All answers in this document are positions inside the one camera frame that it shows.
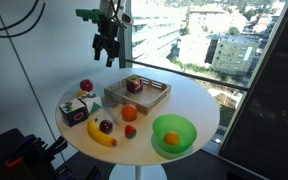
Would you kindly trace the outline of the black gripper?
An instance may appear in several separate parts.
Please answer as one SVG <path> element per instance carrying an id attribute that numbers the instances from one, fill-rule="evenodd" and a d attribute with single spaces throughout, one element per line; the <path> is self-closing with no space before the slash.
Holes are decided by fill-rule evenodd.
<path id="1" fill-rule="evenodd" d="M 100 60 L 101 50 L 107 52 L 106 67 L 111 67 L 114 59 L 119 56 L 120 42 L 116 40 L 119 26 L 111 20 L 102 20 L 98 23 L 98 34 L 94 35 L 92 47 L 94 60 Z"/>

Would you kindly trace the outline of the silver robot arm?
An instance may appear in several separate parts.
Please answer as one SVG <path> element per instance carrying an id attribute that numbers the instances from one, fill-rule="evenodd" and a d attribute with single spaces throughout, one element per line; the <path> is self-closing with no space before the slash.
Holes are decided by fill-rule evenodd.
<path id="1" fill-rule="evenodd" d="M 126 12 L 126 0 L 101 0 L 100 19 L 97 22 L 98 33 L 94 35 L 94 59 L 99 60 L 101 51 L 107 53 L 106 66 L 111 67 L 113 61 L 119 57 L 119 31 L 125 30 L 127 25 L 132 26 L 134 20 Z"/>

